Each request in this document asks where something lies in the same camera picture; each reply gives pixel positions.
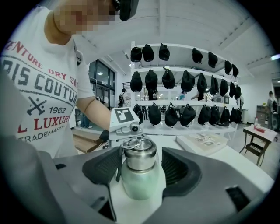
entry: table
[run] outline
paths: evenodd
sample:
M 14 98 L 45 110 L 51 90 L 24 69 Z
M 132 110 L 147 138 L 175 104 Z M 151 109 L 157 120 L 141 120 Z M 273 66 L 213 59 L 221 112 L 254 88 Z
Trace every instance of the table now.
M 159 160 L 160 164 L 162 147 L 183 150 L 181 146 L 175 141 L 176 136 L 149 135 L 148 137 L 151 138 L 157 145 L 157 159 Z M 250 160 L 229 146 L 226 146 L 209 157 L 228 163 L 264 193 L 268 192 L 274 183 L 271 177 L 269 177 L 260 167 L 253 164 Z M 110 191 L 112 204 L 114 206 L 118 222 L 122 224 L 143 223 L 161 205 L 162 190 L 165 187 L 165 174 L 161 169 L 156 193 L 147 200 L 137 201 L 129 198 L 126 195 L 123 188 L 122 179 L 120 179 L 120 182 L 117 183 L 115 178 L 113 178 L 110 183 Z
M 258 156 L 257 165 L 259 165 L 259 160 L 260 160 L 261 156 L 263 155 L 262 162 L 261 162 L 260 166 L 263 163 L 263 159 L 264 159 L 264 155 L 265 155 L 266 149 L 268 148 L 270 143 L 273 142 L 274 138 L 277 135 L 277 132 L 275 132 L 275 131 L 272 131 L 272 130 L 270 130 L 268 128 L 264 128 L 264 127 L 261 127 L 261 128 L 265 130 L 264 133 L 254 129 L 254 125 L 251 125 L 249 127 L 243 128 L 243 132 L 245 133 L 245 143 L 244 143 L 244 147 L 239 152 L 239 153 L 241 153 L 246 148 L 246 152 L 250 151 L 253 154 L 255 154 L 256 156 Z M 251 141 L 250 141 L 249 144 L 246 144 L 247 134 L 250 134 L 252 136 Z M 264 142 L 264 144 L 265 144 L 264 147 L 254 143 L 253 142 L 254 137 L 262 140 Z

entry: white ceiling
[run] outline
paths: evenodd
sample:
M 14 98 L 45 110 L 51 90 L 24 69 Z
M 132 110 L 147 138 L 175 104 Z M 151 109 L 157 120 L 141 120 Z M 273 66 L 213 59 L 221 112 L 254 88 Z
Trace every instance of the white ceiling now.
M 130 60 L 124 53 L 130 57 L 131 41 L 136 45 L 162 42 L 194 46 L 242 65 L 253 75 L 280 77 L 279 62 L 270 61 L 275 52 L 269 40 L 247 10 L 234 0 L 139 0 L 133 18 L 126 22 L 116 18 L 108 26 L 85 32 L 77 46 L 88 62 L 109 55 L 110 61 L 130 75 Z M 167 62 L 159 61 L 158 48 L 154 53 L 152 66 L 194 66 L 191 54 L 184 49 L 170 48 Z M 141 66 L 150 63 L 142 60 Z

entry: white wall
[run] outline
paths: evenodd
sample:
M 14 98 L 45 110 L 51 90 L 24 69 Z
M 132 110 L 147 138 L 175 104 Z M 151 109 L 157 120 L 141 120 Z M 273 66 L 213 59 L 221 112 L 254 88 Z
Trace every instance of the white wall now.
M 254 123 L 257 105 L 267 103 L 269 91 L 273 91 L 270 76 L 262 74 L 240 84 L 241 94 L 244 98 L 244 109 L 248 109 L 248 122 Z

